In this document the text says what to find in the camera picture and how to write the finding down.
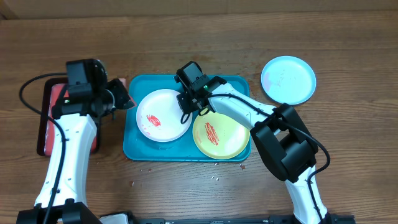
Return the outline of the white plate with red stain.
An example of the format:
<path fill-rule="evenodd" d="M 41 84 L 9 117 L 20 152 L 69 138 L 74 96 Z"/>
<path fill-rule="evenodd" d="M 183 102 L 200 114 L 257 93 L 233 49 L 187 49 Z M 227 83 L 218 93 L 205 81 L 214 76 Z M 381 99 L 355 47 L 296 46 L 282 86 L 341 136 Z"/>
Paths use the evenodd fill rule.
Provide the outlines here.
<path fill-rule="evenodd" d="M 182 137 L 192 123 L 192 114 L 181 110 L 176 90 L 161 89 L 146 95 L 139 103 L 136 123 L 140 132 L 156 142 L 170 142 Z"/>

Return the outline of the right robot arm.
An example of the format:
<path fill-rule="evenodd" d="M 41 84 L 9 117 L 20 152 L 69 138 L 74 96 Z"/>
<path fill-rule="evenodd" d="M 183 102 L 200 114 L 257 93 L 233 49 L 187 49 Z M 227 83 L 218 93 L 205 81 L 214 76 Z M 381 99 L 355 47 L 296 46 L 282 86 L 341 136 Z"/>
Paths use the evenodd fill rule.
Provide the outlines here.
<path fill-rule="evenodd" d="M 182 84 L 177 96 L 185 123 L 194 111 L 226 115 L 250 131 L 260 157 L 277 179 L 285 182 L 300 223 L 326 223 L 328 211 L 318 191 L 315 155 L 326 148 L 309 132 L 293 106 L 260 103 L 236 90 L 225 79 L 205 75 L 199 64 L 188 62 L 174 77 Z"/>

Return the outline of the light blue plate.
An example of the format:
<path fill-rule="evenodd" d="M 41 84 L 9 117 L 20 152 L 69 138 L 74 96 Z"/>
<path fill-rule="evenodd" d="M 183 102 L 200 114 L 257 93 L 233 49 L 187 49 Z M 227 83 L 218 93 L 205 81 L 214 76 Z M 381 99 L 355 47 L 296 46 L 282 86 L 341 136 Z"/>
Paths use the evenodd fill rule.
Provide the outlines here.
<path fill-rule="evenodd" d="M 267 62 L 262 69 L 261 85 L 273 101 L 299 105 L 312 97 L 317 78 L 307 62 L 286 55 Z"/>

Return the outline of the dark red tray with water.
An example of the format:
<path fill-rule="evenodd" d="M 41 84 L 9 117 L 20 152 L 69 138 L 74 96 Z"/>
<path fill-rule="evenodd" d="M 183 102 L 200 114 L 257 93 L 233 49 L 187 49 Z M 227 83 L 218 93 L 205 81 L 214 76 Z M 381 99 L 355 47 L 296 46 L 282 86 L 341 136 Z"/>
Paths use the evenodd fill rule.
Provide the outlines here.
<path fill-rule="evenodd" d="M 104 72 L 73 75 L 66 78 L 51 78 L 44 86 L 42 114 L 40 116 L 37 153 L 50 156 L 55 147 L 53 121 L 61 121 L 67 115 L 90 116 L 96 125 L 96 136 L 90 152 L 94 153 L 100 145 L 100 126 L 103 116 L 102 89 L 107 83 Z"/>

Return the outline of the teal plastic serving tray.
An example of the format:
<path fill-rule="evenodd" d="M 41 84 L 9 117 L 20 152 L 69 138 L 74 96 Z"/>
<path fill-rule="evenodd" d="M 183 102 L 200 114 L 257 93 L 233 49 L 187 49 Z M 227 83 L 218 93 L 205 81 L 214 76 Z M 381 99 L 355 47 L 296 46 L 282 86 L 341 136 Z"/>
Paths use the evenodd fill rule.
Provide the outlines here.
<path fill-rule="evenodd" d="M 192 113 L 192 123 L 185 134 L 170 142 L 156 142 L 146 138 L 136 123 L 136 112 L 139 103 L 149 93 L 171 89 L 179 93 L 183 91 L 180 83 L 176 83 L 172 74 L 145 74 L 132 79 L 129 94 L 135 99 L 137 107 L 127 111 L 124 132 L 123 150 L 125 155 L 134 161 L 168 161 L 168 162 L 239 162 L 251 153 L 251 140 L 248 148 L 239 156 L 228 160 L 212 159 L 204 155 L 193 141 L 193 123 L 198 113 Z"/>

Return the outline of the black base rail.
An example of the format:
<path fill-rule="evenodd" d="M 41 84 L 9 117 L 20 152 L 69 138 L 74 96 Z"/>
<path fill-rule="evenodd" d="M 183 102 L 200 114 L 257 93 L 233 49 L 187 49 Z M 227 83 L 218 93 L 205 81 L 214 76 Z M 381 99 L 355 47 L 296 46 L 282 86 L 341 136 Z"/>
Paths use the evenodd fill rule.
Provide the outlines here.
<path fill-rule="evenodd" d="M 165 220 L 163 218 L 133 218 L 133 224 L 294 224 L 300 223 L 293 215 L 271 215 L 267 218 L 227 218 L 227 219 L 181 219 Z M 324 223 L 355 224 L 353 215 L 338 216 L 327 214 Z"/>

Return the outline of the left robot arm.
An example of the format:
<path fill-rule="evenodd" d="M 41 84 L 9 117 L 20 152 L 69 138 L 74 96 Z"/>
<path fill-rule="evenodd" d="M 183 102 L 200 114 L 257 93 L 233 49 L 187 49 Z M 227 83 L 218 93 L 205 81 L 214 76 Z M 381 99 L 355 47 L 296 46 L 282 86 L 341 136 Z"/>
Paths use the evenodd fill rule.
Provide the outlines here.
<path fill-rule="evenodd" d="M 102 117 L 136 103 L 121 80 L 108 80 L 100 60 L 69 61 L 66 69 L 68 83 L 46 114 L 56 129 L 45 182 L 33 209 L 19 212 L 18 223 L 101 223 L 86 205 L 91 147 Z"/>

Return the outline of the yellow-green plate with red stain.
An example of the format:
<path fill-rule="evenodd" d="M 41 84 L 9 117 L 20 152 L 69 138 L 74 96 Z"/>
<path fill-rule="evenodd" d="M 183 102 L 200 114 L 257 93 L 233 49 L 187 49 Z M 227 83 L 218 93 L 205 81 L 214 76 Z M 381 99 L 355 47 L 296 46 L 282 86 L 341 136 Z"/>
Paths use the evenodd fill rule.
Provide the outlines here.
<path fill-rule="evenodd" d="M 232 118 L 209 112 L 193 123 L 193 141 L 206 156 L 228 160 L 239 156 L 249 146 L 249 130 Z"/>

